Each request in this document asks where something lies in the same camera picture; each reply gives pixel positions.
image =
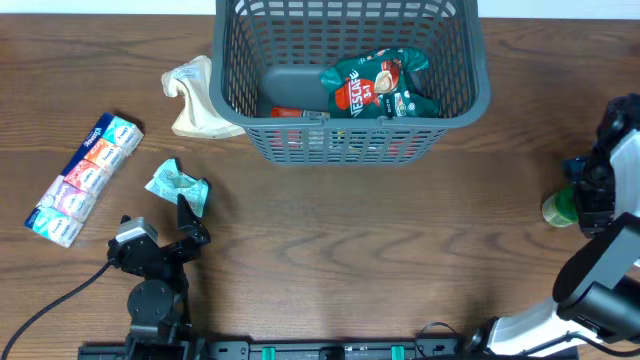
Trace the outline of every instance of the white pouch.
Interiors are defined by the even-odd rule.
[[[209,99],[211,60],[200,55],[162,75],[168,97],[184,96],[184,109],[171,130],[178,136],[224,139],[244,134],[244,129],[218,115]]]

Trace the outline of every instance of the basket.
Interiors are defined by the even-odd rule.
[[[278,164],[407,164],[478,120],[490,89],[476,0],[217,0],[211,102]],[[412,77],[438,118],[272,118],[273,106],[327,111],[320,74],[388,47],[430,57]]]

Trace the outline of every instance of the white background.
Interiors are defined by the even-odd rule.
[[[215,1],[0,0],[0,13],[212,15]],[[478,6],[482,17],[640,19],[640,0],[478,0]]]

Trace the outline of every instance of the colorful rectangular package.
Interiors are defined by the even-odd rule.
[[[84,222],[89,216],[96,199],[71,184],[63,181],[62,175],[58,175],[51,184],[49,190],[40,199],[39,207],[54,208],[61,213]]]
[[[109,178],[144,135],[132,123],[105,113],[49,186],[25,226],[69,247]]]

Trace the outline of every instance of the wood grain surface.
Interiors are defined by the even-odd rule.
[[[208,54],[213,17],[0,16],[0,345],[105,262],[122,214],[178,239],[175,206],[144,190],[179,158],[212,183],[213,243],[187,267],[195,326],[254,339],[408,337],[444,321],[469,333],[551,295],[584,243],[540,215],[584,154],[607,101],[638,91],[640,23],[483,20],[493,101],[401,168],[278,167],[246,136],[177,137],[181,99],[160,76]],[[105,111],[146,137],[64,249],[23,221]],[[12,359],[73,359],[120,342],[139,278],[109,270],[18,341]],[[603,358],[585,348],[587,359]]]

